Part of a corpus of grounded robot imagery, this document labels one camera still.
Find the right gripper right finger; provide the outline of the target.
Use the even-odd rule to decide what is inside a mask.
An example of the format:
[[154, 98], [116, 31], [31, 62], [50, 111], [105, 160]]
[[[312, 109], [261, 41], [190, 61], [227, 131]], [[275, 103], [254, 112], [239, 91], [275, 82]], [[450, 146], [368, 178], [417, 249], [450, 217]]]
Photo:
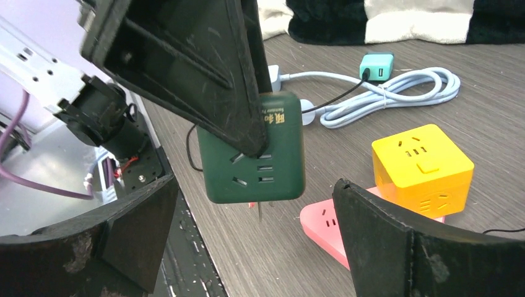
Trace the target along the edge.
[[524, 295], [524, 241], [445, 225], [345, 179], [332, 198], [357, 296]]

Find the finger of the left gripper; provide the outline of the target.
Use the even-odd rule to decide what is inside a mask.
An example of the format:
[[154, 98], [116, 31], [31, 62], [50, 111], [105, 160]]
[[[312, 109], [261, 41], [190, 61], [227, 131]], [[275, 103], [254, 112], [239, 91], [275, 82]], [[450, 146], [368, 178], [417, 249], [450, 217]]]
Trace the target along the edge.
[[241, 1], [86, 1], [80, 53], [124, 88], [249, 157], [267, 149]]
[[242, 0], [246, 34], [259, 93], [272, 92], [271, 78], [259, 23], [257, 0]]

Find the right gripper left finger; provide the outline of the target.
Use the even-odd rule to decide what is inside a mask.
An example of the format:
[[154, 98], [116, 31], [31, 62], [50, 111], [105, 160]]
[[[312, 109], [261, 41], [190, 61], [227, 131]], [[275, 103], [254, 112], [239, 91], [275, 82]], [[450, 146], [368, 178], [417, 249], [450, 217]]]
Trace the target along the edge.
[[154, 292], [179, 186], [168, 174], [123, 199], [1, 238], [2, 296], [147, 296]]

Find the yellow cube socket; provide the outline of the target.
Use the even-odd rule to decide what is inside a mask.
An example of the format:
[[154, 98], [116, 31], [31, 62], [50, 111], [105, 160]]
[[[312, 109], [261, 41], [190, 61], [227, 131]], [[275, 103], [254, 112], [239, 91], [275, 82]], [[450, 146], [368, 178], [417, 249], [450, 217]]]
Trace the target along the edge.
[[437, 125], [375, 140], [371, 157], [383, 199], [432, 219], [465, 209], [475, 165]]

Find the dark green cube socket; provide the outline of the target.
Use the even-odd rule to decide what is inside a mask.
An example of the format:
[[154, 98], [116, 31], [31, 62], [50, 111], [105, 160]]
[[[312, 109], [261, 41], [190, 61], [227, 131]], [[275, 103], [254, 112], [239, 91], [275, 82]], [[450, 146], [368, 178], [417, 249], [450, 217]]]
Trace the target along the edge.
[[268, 146], [247, 157], [198, 128], [197, 138], [208, 199], [215, 204], [294, 200], [306, 188], [300, 99], [292, 92], [265, 94], [262, 114]]

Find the black power adapter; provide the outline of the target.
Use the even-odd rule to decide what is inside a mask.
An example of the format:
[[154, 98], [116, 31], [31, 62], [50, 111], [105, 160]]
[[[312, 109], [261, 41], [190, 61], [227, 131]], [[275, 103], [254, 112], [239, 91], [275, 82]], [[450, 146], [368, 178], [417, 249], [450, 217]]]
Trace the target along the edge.
[[486, 235], [489, 233], [520, 233], [525, 231], [525, 228], [519, 228], [519, 229], [513, 229], [513, 230], [506, 230], [506, 229], [489, 229], [482, 232], [482, 234]]

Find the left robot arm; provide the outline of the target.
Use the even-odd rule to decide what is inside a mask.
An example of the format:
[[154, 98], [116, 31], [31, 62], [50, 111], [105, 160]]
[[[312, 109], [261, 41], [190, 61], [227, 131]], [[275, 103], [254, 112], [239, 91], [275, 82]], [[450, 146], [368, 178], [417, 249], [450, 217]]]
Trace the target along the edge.
[[129, 90], [248, 157], [269, 145], [261, 95], [272, 90], [256, 1], [82, 1], [81, 56], [110, 77], [60, 61], [1, 20], [1, 70], [87, 145], [126, 159], [145, 139]]

